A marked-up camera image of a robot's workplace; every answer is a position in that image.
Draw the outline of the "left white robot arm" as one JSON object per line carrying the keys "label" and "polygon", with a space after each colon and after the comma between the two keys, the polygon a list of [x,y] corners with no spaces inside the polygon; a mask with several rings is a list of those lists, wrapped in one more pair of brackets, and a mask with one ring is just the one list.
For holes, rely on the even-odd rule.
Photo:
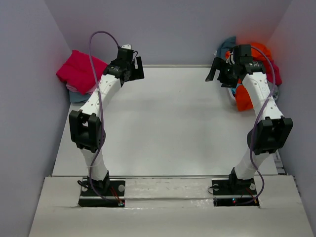
{"label": "left white robot arm", "polygon": [[71,141],[80,149],[88,169],[85,186],[100,197],[110,186],[101,151],[106,139],[104,109],[124,83],[144,77],[141,57],[131,45],[123,45],[118,48],[116,59],[105,68],[87,102],[69,114]]}

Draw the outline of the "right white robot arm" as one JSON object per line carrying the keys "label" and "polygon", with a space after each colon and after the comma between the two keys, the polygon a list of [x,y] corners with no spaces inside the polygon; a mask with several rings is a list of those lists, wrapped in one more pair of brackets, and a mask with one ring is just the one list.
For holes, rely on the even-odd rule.
{"label": "right white robot arm", "polygon": [[254,176],[260,174],[259,167],[263,161],[282,148],[293,128],[291,118],[286,118],[279,110],[273,98],[276,87],[268,86],[266,69],[263,62],[255,61],[249,44],[234,46],[230,49],[228,59],[215,57],[206,78],[212,81],[216,71],[217,80],[222,87],[235,88],[238,82],[246,89],[256,119],[247,135],[248,149],[241,161],[232,168],[228,179],[214,180],[208,191],[218,196],[239,196],[250,190],[255,192]]}

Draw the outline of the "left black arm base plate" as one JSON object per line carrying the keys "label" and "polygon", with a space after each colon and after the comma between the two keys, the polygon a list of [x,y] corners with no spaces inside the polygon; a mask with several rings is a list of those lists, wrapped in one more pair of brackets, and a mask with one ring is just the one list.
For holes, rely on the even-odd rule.
{"label": "left black arm base plate", "polygon": [[110,186],[106,191],[96,191],[101,195],[97,195],[90,187],[89,180],[84,177],[77,180],[80,185],[80,195],[78,205],[80,207],[105,207],[105,208],[123,208],[125,207],[125,180],[111,179]]}

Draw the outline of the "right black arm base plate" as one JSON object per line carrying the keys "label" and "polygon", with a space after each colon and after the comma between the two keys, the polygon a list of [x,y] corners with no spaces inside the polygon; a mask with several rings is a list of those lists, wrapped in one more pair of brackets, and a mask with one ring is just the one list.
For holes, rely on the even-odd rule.
{"label": "right black arm base plate", "polygon": [[213,194],[215,207],[260,206],[258,199],[253,200],[257,196],[254,179],[242,180],[236,186],[228,179],[215,179],[208,192]]}

